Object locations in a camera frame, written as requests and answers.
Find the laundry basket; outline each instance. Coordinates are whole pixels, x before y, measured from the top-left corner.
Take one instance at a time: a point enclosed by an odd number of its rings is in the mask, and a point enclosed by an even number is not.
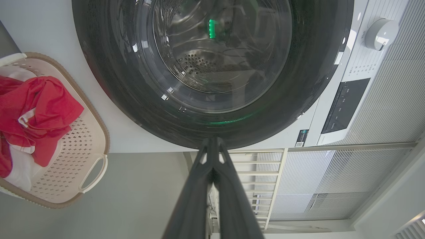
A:
[[[92,189],[103,177],[108,166],[108,131],[98,113],[70,74],[54,59],[39,54],[14,54],[0,59],[0,66],[14,65],[37,76],[59,79],[69,93],[84,107],[84,111],[70,126],[71,130],[58,144],[56,158],[32,178],[32,189],[25,192],[0,178],[0,191],[26,199],[48,208],[64,208]],[[85,181],[100,160],[103,166],[88,186]]]

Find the washing machine door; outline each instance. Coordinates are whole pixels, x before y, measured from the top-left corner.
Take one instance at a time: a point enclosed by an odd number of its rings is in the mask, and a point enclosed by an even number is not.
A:
[[[353,0],[73,0],[95,77],[134,122],[169,142],[228,148],[289,126],[345,48]]]

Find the front-load washing machine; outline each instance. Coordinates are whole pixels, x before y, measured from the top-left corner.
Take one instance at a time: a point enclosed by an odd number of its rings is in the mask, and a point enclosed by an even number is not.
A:
[[[84,56],[106,94],[140,127],[185,151],[209,137],[221,137],[229,149],[343,139],[389,45],[369,49],[364,36],[376,20],[397,22],[394,12],[405,3],[73,0],[72,6]]]

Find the gray floor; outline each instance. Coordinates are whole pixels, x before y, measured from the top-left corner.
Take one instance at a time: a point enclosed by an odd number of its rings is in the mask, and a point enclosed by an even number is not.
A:
[[[0,237],[161,238],[188,175],[183,154],[108,158],[98,185],[65,209],[47,209],[0,193]]]

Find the red clothing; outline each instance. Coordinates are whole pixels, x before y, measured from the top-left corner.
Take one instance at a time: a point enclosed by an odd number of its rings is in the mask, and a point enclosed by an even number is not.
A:
[[[57,141],[70,131],[69,125],[83,109],[54,77],[21,82],[0,76],[0,131],[9,144],[31,151],[40,166],[49,164]],[[2,151],[0,161],[4,160],[7,156]],[[2,165],[0,176],[5,177],[7,169]]]
[[[9,143],[0,132],[0,177],[5,178],[12,171],[12,157]]]

